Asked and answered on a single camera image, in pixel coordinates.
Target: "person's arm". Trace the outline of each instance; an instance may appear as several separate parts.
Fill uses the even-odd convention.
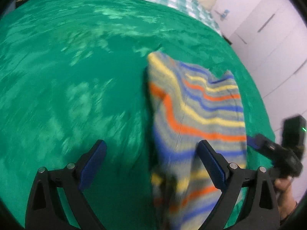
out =
[[[297,202],[292,194],[291,177],[276,179],[275,187],[281,191],[277,200],[280,220],[283,221],[295,209]]]

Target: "yellow stripe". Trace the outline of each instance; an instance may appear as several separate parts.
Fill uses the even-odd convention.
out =
[[[152,173],[151,175],[151,184],[159,186],[163,182],[163,179],[158,176],[156,173]]]
[[[246,164],[238,164],[240,168],[244,169],[246,167]],[[192,172],[190,177],[182,178],[177,182],[176,191],[179,193],[182,193],[188,189],[188,185],[190,181],[197,181],[201,179],[209,178],[209,174],[206,170],[199,170],[196,172]]]
[[[163,63],[159,60],[159,58],[155,56],[154,53],[150,53],[148,55],[148,60],[150,61],[152,65],[156,67],[157,70],[166,74],[171,79],[171,81],[174,84],[175,90],[176,90],[176,95],[178,98],[180,98],[180,101],[179,101],[180,107],[186,114],[188,114],[194,120],[198,121],[201,124],[219,124],[219,125],[228,126],[228,127],[245,127],[245,123],[242,121],[225,120],[219,117],[214,117],[210,119],[205,119],[205,118],[200,117],[195,111],[193,111],[191,107],[189,107],[183,102],[182,97],[181,97],[180,87],[179,87],[179,84],[177,82],[175,75],[163,65]]]
[[[189,74],[185,74],[190,80],[195,80],[195,81],[200,81],[202,83],[205,84],[205,89],[207,91],[210,91],[210,92],[220,92],[220,91],[224,91],[224,90],[229,90],[229,89],[238,89],[238,86],[237,85],[224,85],[224,86],[219,86],[219,87],[216,87],[216,88],[210,88],[207,86],[207,81],[202,78],[202,77],[198,77],[198,76],[191,76]]]

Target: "cabinet handle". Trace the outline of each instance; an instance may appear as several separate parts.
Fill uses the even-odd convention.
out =
[[[271,17],[262,25],[262,27],[257,31],[257,33],[260,33],[263,28],[272,20],[272,18],[275,16],[275,14],[272,14]]]

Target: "green bedsheet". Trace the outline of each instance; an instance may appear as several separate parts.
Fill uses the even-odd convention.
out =
[[[142,0],[30,0],[0,21],[0,197],[22,225],[37,169],[63,168],[104,139],[85,191],[94,212],[108,230],[156,228],[143,82],[155,50],[217,76],[231,70],[247,133],[274,139],[251,76],[201,22]],[[260,164],[270,165],[248,149],[248,167]]]

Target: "blue stripe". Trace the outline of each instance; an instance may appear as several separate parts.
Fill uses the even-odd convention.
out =
[[[217,84],[217,83],[223,82],[223,81],[228,80],[228,79],[234,79],[233,75],[228,74],[228,75],[223,76],[222,79],[219,79],[219,80],[216,80],[216,81],[211,81],[210,79],[212,79],[212,74],[209,71],[206,71],[201,66],[196,67],[196,65],[195,65],[195,66],[192,67],[192,66],[188,66],[187,64],[185,64],[185,63],[183,63],[181,61],[179,63],[180,63],[180,66],[182,66],[182,67],[184,67],[184,68],[186,68],[186,69],[188,69],[190,71],[199,72],[199,73],[202,73],[204,75],[207,75],[208,76],[208,83],[209,84]]]
[[[163,159],[163,162],[180,162],[188,159],[192,159],[196,154],[196,146],[192,150],[183,150],[175,152],[173,149],[169,149],[166,142],[163,141],[161,135],[157,131],[157,126],[153,126],[153,139],[158,154]],[[246,150],[219,150],[218,153],[224,157],[233,157],[239,155],[246,155]]]
[[[217,201],[214,202],[214,203],[211,203],[209,205],[206,205],[202,208],[197,208],[194,211],[190,211],[187,214],[183,215],[182,222],[179,225],[177,225],[176,227],[174,227],[173,229],[174,230],[180,230],[181,225],[184,224],[185,222],[187,222],[188,220],[194,218],[197,215],[203,214],[205,212],[208,212],[208,211],[211,212],[212,209],[214,208],[214,206],[216,205],[216,203],[217,203]]]
[[[189,90],[185,87],[185,85],[182,83],[182,79],[180,77],[180,74],[176,71],[176,69],[173,69],[173,72],[178,80],[178,83],[181,87],[181,90],[184,91],[185,94],[187,94],[191,99],[196,100],[202,107],[202,109],[209,111],[209,112],[214,112],[214,111],[218,111],[218,110],[225,110],[225,111],[232,111],[232,112],[243,112],[243,107],[241,106],[233,106],[233,105],[229,105],[229,106],[216,106],[216,107],[208,107],[203,103],[203,99],[200,96],[197,96],[196,94],[193,94],[191,92],[189,92]]]

